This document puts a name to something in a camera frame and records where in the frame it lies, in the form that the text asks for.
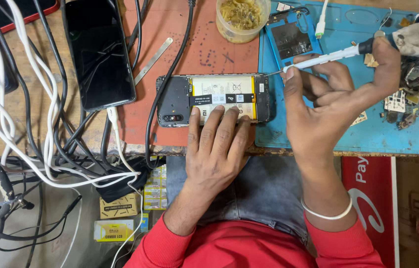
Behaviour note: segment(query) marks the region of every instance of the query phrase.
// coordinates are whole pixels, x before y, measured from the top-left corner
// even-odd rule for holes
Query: black phone screen
[[[67,37],[86,111],[134,101],[135,88],[115,0],[66,4]]]

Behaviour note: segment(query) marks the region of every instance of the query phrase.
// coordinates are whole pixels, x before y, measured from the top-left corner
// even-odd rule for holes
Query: smartphone
[[[157,79],[157,91],[165,76]],[[252,123],[268,122],[269,80],[262,73],[174,75],[158,103],[158,124],[162,127],[185,127],[191,109],[200,109],[200,125],[218,105],[226,110],[236,106],[239,118],[248,115]]]
[[[21,11],[24,23],[35,21],[39,19],[38,11],[32,1],[29,0],[15,0],[16,5]],[[59,2],[57,0],[39,0],[39,4],[45,15],[49,15],[59,9]],[[14,23],[4,14],[1,10],[5,10],[10,16],[10,6],[6,3],[6,0],[0,0],[0,29],[3,33],[10,31],[15,28]]]
[[[64,27],[84,110],[135,101],[117,1],[75,0],[66,3],[65,10]]]
[[[289,66],[297,55],[323,54],[315,37],[315,26],[306,7],[291,8],[269,15],[265,26],[279,69]]]

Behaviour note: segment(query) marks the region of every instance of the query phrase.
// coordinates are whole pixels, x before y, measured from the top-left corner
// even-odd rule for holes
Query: white logo
[[[357,211],[358,217],[360,218],[361,224],[363,225],[363,228],[365,229],[365,231],[367,230],[367,223],[365,222],[365,218],[361,214],[360,207],[358,205],[358,198],[365,199],[365,201],[367,201],[367,203],[370,205],[370,207],[373,209],[373,211],[375,211],[375,215],[377,215],[377,219],[380,222],[380,225],[378,225],[378,223],[375,221],[375,218],[372,215],[368,216],[368,221],[370,222],[371,226],[376,231],[378,231],[379,233],[383,233],[385,231],[385,227],[383,226],[383,222],[381,221],[381,217],[378,214],[378,210],[375,208],[375,205],[370,200],[370,198],[368,198],[368,196],[366,194],[364,194],[362,191],[360,191],[356,188],[350,189],[349,194],[352,197],[353,207]]]

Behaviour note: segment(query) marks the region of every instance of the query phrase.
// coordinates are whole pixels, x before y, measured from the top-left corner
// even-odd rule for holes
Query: blue silicone repair mat
[[[284,2],[291,6],[305,5],[310,10],[313,21],[319,21],[323,2],[298,1]],[[278,2],[273,1],[271,12],[276,12]],[[325,34],[320,40],[324,53],[338,51],[351,46],[351,42],[360,43],[373,37],[380,27],[380,22],[389,9],[361,7],[354,5],[332,4],[329,2],[326,12]],[[401,19],[416,12],[393,10],[391,27],[382,27],[389,34],[400,27]],[[260,34],[259,72],[270,73],[278,70],[274,53],[265,31]],[[363,64],[363,56],[355,56],[340,60],[349,67],[355,87],[373,79],[374,68]],[[286,109],[282,93],[282,79],[278,75],[269,78],[269,90],[274,98],[275,113],[272,121],[256,126],[256,146],[290,148],[286,136]],[[308,106],[312,102],[305,99]],[[407,129],[398,130],[396,124],[384,122],[380,113],[385,112],[383,101],[366,110],[367,120],[351,126],[335,146],[336,151],[419,154],[419,117]]]

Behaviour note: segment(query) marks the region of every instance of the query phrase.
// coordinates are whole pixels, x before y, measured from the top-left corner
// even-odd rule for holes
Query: black smartphone
[[[116,0],[66,3],[64,27],[85,111],[135,101],[122,21]]]
[[[159,90],[165,76],[157,79]],[[248,115],[252,123],[270,120],[269,80],[262,73],[174,75],[158,103],[158,124],[162,127],[185,127],[194,106],[201,112],[204,125],[218,105],[226,110],[239,108],[239,118]]]

